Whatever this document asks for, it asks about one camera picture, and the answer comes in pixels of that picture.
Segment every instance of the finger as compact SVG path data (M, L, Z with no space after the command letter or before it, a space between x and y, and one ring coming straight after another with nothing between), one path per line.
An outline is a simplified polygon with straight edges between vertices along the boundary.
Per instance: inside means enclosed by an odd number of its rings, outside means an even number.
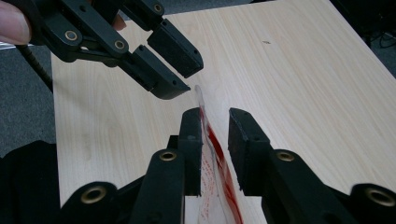
M122 16L120 16L119 14L117 14L116 18L114 19L113 27L117 31L120 31L126 27L125 21L123 20Z
M0 1L0 41L27 44L31 38L29 21L19 9Z

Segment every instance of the black linkage arm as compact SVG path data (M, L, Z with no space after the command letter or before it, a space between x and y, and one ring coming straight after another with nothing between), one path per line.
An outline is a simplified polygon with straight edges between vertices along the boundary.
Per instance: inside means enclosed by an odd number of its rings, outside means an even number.
M129 52L128 42L113 29L119 10L142 29L153 31L148 44L183 77L204 67L198 49L168 20L156 0L6 0L32 25L32 41L46 45L64 62L77 59L119 66L147 91L172 99L190 88L144 46Z

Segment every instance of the floor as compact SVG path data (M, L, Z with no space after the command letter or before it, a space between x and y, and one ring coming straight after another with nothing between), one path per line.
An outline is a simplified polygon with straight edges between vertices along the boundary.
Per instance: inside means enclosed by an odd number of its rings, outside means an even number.
M163 0L163 5L165 13L173 14L248 2L249 0ZM382 49L379 43L380 38L372 43L372 50L396 77L396 46ZM31 49L50 72L48 49ZM35 140L56 142L52 94L15 49L0 49L0 157Z

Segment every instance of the wood grain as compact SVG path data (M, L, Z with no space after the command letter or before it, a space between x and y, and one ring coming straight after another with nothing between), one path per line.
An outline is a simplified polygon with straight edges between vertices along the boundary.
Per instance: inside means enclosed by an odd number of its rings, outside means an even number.
M331 3L279 0L167 18L203 55L204 70L185 82L203 90L223 148L237 107L325 184L396 190L396 81ZM121 33L130 50L149 36L131 22ZM86 183L120 188L143 175L197 106L194 91L162 101L119 68L52 61L62 203ZM246 223L264 222L260 199L238 192L238 202Z

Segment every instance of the transparent plastic sheet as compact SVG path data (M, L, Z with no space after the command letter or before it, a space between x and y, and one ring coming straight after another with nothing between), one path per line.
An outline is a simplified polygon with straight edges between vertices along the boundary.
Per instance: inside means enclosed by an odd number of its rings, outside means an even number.
M223 151L205 114L199 86L195 86L203 123L201 197L186 198L186 223L243 223L233 179Z

